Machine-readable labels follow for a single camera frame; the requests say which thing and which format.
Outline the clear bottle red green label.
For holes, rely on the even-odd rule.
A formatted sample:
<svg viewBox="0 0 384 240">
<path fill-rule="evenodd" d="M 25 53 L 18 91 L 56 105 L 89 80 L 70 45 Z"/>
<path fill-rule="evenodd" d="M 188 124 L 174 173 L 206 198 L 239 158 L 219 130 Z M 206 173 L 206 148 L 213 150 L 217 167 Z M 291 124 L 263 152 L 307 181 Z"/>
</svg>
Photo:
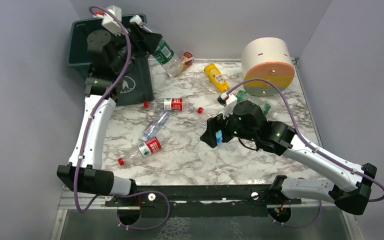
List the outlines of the clear bottle red green label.
<svg viewBox="0 0 384 240">
<path fill-rule="evenodd" d="M 133 146 L 122 157 L 120 157 L 117 160 L 118 164 L 123 166 L 131 162 L 139 162 L 150 157 L 163 149 L 163 145 L 166 143 L 167 139 L 168 138 L 164 134 L 159 133 L 146 141 L 142 141 L 141 143 Z"/>
</svg>

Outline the cream cylindrical drum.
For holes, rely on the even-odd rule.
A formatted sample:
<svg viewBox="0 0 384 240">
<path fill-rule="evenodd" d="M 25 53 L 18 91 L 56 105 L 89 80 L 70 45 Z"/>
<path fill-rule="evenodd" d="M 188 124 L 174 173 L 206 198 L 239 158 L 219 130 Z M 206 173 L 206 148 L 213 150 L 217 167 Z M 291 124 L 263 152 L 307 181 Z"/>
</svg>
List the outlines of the cream cylindrical drum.
<svg viewBox="0 0 384 240">
<path fill-rule="evenodd" d="M 262 37 L 248 43 L 241 55 L 245 81 L 265 79 L 280 91 L 286 90 L 296 71 L 285 41 L 276 37 Z"/>
</svg>

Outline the clear bottle dark green label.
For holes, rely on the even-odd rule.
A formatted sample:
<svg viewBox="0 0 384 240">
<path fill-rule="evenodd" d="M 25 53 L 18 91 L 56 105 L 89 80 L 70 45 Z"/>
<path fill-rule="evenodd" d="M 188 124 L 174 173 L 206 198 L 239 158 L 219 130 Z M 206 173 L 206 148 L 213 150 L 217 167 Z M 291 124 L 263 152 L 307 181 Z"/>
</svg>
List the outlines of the clear bottle dark green label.
<svg viewBox="0 0 384 240">
<path fill-rule="evenodd" d="M 130 24 L 136 23 L 142 29 L 154 33 L 138 14 L 131 17 L 129 22 Z M 152 56 L 163 67 L 167 74 L 172 77 L 178 76 L 183 70 L 183 64 L 181 63 L 179 56 L 175 54 L 174 50 L 164 38 L 159 42 L 157 49 Z"/>
</svg>

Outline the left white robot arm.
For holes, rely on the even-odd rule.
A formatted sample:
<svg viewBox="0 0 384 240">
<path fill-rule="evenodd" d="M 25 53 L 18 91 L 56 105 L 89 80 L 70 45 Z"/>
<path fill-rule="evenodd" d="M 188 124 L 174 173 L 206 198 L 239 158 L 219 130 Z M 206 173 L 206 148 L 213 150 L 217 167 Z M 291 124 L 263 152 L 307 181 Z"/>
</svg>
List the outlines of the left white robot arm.
<svg viewBox="0 0 384 240">
<path fill-rule="evenodd" d="M 135 58 L 155 52 L 163 36 L 132 23 L 124 36 L 107 29 L 86 38 L 90 67 L 85 81 L 84 115 L 75 148 L 57 177 L 73 192 L 102 196 L 129 195 L 133 180 L 102 169 L 104 140 L 122 86 L 122 76 Z"/>
</svg>

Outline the clear bottle blue label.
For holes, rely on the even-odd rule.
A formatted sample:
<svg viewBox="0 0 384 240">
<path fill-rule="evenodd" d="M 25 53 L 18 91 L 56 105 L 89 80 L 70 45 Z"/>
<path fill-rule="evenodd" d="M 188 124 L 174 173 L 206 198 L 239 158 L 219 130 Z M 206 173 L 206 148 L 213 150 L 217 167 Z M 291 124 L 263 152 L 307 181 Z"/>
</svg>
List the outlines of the clear bottle blue label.
<svg viewBox="0 0 384 240">
<path fill-rule="evenodd" d="M 225 134 L 222 130 L 219 130 L 215 133 L 215 139 L 216 139 L 217 146 L 227 144 L 234 138 L 235 138 L 234 135 L 231 135 L 228 132 L 227 132 L 227 134 Z"/>
</svg>

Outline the dark green trash bin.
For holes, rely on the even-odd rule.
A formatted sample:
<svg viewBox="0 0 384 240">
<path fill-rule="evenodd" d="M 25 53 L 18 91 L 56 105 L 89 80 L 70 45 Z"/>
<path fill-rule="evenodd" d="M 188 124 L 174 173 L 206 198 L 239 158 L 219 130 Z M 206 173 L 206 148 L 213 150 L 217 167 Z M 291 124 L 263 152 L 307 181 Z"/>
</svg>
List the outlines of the dark green trash bin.
<svg viewBox="0 0 384 240">
<path fill-rule="evenodd" d="M 67 66 L 77 71 L 83 80 L 86 80 L 88 76 L 91 63 L 87 52 L 87 37 L 93 31 L 100 29 L 103 29 L 101 21 L 96 18 L 77 20 L 72 23 Z M 116 106 L 142 104 L 154 99 L 154 84 L 149 59 L 147 57 L 134 58 L 123 76 Z"/>
</svg>

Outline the amber red-label bottle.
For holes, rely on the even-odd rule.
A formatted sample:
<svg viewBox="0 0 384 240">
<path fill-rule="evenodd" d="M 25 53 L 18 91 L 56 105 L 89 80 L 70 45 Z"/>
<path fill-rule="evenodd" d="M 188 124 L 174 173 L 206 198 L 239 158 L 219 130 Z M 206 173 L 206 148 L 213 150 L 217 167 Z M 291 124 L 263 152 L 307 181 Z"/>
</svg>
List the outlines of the amber red-label bottle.
<svg viewBox="0 0 384 240">
<path fill-rule="evenodd" d="M 193 64 L 194 60 L 195 60 L 194 56 L 190 52 L 188 52 L 188 51 L 185 51 L 179 57 L 179 59 L 180 59 L 181 63 L 183 64 L 183 68 L 184 69 L 190 67 Z"/>
</svg>

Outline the yellow plastic bottle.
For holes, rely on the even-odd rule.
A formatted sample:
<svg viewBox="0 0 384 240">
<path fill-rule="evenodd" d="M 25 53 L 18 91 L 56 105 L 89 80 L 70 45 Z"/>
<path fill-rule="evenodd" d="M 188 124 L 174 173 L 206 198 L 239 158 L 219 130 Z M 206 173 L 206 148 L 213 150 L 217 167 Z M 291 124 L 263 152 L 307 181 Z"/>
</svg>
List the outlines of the yellow plastic bottle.
<svg viewBox="0 0 384 240">
<path fill-rule="evenodd" d="M 230 89 L 224 76 L 214 63 L 207 64 L 204 67 L 205 74 L 209 77 L 212 84 L 221 92 L 226 92 Z"/>
</svg>

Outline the clear bottle red cap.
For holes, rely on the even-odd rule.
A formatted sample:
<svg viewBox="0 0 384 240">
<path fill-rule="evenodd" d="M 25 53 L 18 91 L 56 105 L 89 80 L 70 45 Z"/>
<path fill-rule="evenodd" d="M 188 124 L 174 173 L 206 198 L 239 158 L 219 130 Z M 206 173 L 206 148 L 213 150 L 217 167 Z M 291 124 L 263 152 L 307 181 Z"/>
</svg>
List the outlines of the clear bottle red cap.
<svg viewBox="0 0 384 240">
<path fill-rule="evenodd" d="M 190 101 L 186 98 L 163 98 L 145 101 L 143 106 L 147 109 L 161 109 L 169 112 L 186 112 L 192 109 Z"/>
</svg>

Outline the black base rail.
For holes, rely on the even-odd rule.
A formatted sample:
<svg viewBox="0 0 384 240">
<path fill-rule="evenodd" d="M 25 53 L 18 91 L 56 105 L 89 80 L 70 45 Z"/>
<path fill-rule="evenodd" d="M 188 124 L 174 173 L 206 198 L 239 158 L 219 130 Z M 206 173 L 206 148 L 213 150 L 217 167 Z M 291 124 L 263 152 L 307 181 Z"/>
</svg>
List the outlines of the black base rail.
<svg viewBox="0 0 384 240">
<path fill-rule="evenodd" d="M 300 199 L 284 200 L 269 184 L 138 186 L 139 196 L 109 197 L 105 207 L 122 216 L 142 218 L 267 217 L 268 207 L 298 205 Z"/>
</svg>

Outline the crushed clear blue bottle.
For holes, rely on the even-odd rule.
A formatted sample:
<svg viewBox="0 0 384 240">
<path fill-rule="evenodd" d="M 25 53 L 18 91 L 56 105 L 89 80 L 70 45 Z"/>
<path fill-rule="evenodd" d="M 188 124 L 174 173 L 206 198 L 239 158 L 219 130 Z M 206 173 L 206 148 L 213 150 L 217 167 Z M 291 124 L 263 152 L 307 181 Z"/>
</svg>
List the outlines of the crushed clear blue bottle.
<svg viewBox="0 0 384 240">
<path fill-rule="evenodd" d="M 160 131 L 160 129 L 163 127 L 163 125 L 170 118 L 170 116 L 170 112 L 166 110 L 161 110 L 147 125 L 139 139 L 142 141 L 147 141 L 155 137 Z"/>
</svg>

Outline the green tinted plastic bottle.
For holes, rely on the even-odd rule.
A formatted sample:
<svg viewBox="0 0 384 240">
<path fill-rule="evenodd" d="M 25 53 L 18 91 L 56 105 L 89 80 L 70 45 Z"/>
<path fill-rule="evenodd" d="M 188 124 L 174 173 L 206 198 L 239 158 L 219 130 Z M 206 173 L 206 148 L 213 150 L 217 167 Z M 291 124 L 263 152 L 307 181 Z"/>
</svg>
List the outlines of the green tinted plastic bottle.
<svg viewBox="0 0 384 240">
<path fill-rule="evenodd" d="M 271 105 L 264 102 L 260 98 L 250 95 L 243 90 L 239 90 L 236 94 L 237 102 L 250 101 L 258 105 L 267 119 L 275 119 L 279 113 L 272 109 Z"/>
</svg>

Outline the clear bottle red white label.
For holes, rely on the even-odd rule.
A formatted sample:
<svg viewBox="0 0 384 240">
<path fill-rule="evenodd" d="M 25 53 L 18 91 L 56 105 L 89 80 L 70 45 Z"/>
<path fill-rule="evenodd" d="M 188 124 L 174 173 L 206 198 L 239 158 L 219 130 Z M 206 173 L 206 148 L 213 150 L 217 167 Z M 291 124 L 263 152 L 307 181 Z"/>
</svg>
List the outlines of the clear bottle red white label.
<svg viewBox="0 0 384 240">
<path fill-rule="evenodd" d="M 197 113 L 199 114 L 200 118 L 203 119 L 204 121 L 206 121 L 209 118 L 216 117 L 219 114 L 219 112 L 220 111 L 218 109 L 214 109 L 214 108 L 199 107 L 197 110 Z"/>
</svg>

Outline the aluminium frame rail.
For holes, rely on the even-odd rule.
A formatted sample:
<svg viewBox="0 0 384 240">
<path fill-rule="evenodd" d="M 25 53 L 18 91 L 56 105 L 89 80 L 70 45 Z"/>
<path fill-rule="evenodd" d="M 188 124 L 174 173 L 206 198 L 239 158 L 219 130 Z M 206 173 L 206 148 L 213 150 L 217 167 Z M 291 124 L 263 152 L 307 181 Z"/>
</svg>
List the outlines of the aluminium frame rail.
<svg viewBox="0 0 384 240">
<path fill-rule="evenodd" d="M 89 193 L 78 193 L 78 202 L 79 202 L 80 208 L 85 209 L 94 196 L 95 196 L 94 194 L 89 194 Z M 89 210 L 104 209 L 106 207 L 105 203 L 106 203 L 105 198 L 103 196 L 99 196 L 93 201 L 93 203 L 90 205 L 88 209 Z M 74 193 L 71 190 L 69 190 L 66 186 L 62 188 L 58 208 L 63 210 L 77 210 Z"/>
</svg>

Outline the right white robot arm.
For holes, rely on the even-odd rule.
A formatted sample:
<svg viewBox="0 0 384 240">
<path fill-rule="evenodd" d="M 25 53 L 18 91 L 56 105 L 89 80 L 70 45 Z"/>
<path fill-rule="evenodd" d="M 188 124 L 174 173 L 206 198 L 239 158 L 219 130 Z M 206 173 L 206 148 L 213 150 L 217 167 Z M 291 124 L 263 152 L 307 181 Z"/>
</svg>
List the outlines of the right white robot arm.
<svg viewBox="0 0 384 240">
<path fill-rule="evenodd" d="M 233 138 L 245 139 L 253 141 L 256 150 L 297 161 L 323 176 L 321 180 L 277 176 L 270 190 L 280 199 L 322 200 L 353 215 L 364 213 L 372 191 L 369 179 L 377 172 L 374 165 L 353 163 L 300 139 L 295 128 L 267 120 L 261 108 L 248 100 L 236 104 L 227 117 L 220 113 L 208 118 L 205 126 L 200 140 L 211 148 Z"/>
</svg>

